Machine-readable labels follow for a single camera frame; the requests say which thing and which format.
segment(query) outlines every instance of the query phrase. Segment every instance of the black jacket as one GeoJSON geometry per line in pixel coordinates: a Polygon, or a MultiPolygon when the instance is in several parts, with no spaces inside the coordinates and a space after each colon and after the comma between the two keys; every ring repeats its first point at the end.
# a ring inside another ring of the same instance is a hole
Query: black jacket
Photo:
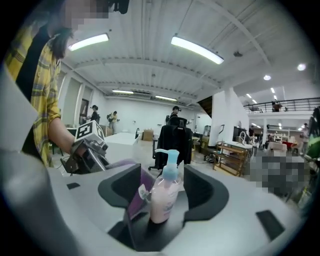
{"type": "MultiPolygon", "coordinates": [[[[180,128],[177,125],[165,125],[161,129],[158,139],[157,149],[178,150],[179,156],[177,164],[184,161],[185,164],[191,163],[192,153],[192,131],[189,128],[180,128]]],[[[155,154],[155,166],[162,169],[168,160],[165,153],[155,154]]]]}

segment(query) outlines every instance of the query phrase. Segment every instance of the metal railing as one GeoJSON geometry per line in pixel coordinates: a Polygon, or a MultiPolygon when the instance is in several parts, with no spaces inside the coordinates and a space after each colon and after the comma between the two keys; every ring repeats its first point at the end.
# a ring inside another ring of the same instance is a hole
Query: metal railing
{"type": "Polygon", "coordinates": [[[288,111],[312,111],[320,106],[320,97],[317,98],[299,98],[290,100],[275,100],[264,103],[244,105],[247,114],[252,113],[270,113],[270,112],[288,112],[288,111]]]}

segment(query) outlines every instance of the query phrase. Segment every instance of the white ceiling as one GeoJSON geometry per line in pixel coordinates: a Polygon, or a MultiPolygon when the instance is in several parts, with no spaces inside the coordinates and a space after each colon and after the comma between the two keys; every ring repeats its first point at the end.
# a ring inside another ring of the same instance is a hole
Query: white ceiling
{"type": "Polygon", "coordinates": [[[87,20],[74,39],[102,33],[109,41],[68,52],[63,61],[110,97],[112,89],[130,89],[187,106],[235,86],[238,96],[257,93],[264,102],[270,98],[259,92],[269,86],[264,74],[281,86],[308,77],[296,65],[315,61],[294,21],[271,0],[130,0],[126,14],[87,20]],[[224,62],[171,45],[175,34],[218,52],[224,62]]]}

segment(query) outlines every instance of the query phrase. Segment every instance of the bottle label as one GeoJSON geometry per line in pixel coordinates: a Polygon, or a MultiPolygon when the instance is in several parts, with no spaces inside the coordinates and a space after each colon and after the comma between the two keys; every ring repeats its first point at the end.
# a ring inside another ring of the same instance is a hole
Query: bottle label
{"type": "Polygon", "coordinates": [[[139,188],[138,188],[138,193],[141,199],[146,199],[147,196],[149,195],[149,192],[146,190],[146,187],[144,184],[142,184],[139,188]]]}

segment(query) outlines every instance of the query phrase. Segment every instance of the pink lotion bottle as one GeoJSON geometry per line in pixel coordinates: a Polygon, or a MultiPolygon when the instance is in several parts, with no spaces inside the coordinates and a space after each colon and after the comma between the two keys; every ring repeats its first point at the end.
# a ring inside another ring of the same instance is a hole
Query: pink lotion bottle
{"type": "Polygon", "coordinates": [[[162,223],[170,217],[178,192],[181,186],[181,179],[178,177],[177,159],[179,151],[175,149],[156,149],[155,152],[168,154],[168,160],[151,190],[151,212],[150,219],[153,223],[162,223]]]}

